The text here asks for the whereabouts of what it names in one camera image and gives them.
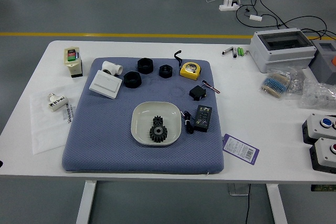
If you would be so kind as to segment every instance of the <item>blue cushion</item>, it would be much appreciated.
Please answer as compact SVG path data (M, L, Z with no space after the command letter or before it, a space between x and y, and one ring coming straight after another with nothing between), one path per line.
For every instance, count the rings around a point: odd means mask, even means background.
M67 171L90 172L152 172L170 174L214 174L224 168L221 128L215 92L206 88L207 96L194 101L189 91L202 80L213 84L210 64L192 61L202 72L197 81L179 75L176 59L152 59L154 71L140 74L142 84L130 89L122 83L116 99L109 99L89 90L89 86L104 61L123 66L123 75L137 71L139 58L98 58L94 60L71 124L62 158ZM159 76L159 67L173 67L173 76ZM182 112L195 116L199 104L211 106L212 116L208 131L186 133L182 119L180 137L168 146L147 146L138 143L131 134L131 120L135 107L146 101L175 104Z

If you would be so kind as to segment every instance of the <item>black gear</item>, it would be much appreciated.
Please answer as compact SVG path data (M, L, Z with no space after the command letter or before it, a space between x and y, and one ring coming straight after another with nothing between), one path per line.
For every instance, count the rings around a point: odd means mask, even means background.
M163 142L167 137L168 131L163 125L152 126L149 130L149 136L156 143Z
M163 125L163 118L160 117L160 116L155 116L153 118L153 125L156 126L156 125Z

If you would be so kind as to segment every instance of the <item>white plate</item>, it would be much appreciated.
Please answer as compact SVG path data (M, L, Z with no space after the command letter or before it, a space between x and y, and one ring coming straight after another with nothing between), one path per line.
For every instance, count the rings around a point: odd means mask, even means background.
M156 143L149 136L153 126L153 118L161 116L163 125L167 128L167 138ZM174 143L181 133L181 114L178 107L169 102L144 102L133 111L131 123L132 136L144 145L170 145Z

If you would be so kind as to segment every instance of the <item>purple tag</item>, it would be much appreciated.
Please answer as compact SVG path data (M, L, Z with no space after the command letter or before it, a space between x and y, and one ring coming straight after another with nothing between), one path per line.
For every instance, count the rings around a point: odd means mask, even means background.
M223 137L223 151L234 155L252 165L255 164L259 149L244 143L228 134Z

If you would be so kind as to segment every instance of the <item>white table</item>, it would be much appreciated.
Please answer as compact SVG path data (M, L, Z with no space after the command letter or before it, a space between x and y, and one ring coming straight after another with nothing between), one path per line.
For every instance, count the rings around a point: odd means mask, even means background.
M134 173L69 173L63 170L64 147L32 154L29 96L40 90L76 83L63 65L64 49L77 46L87 78L96 57L182 58L210 62L217 97L222 135L230 134L260 149L256 164L250 165L224 153L225 168L214 175ZM259 91L265 74L250 55L222 55L232 45L161 44L140 42L54 41L49 44L0 136L0 178L6 176L63 177L85 179L86 185L78 223L88 221L97 180L203 181L267 184L275 220L286 223L277 184L336 184L333 174L312 169L309 148L302 140L301 125L315 110L299 109L297 101L277 100Z

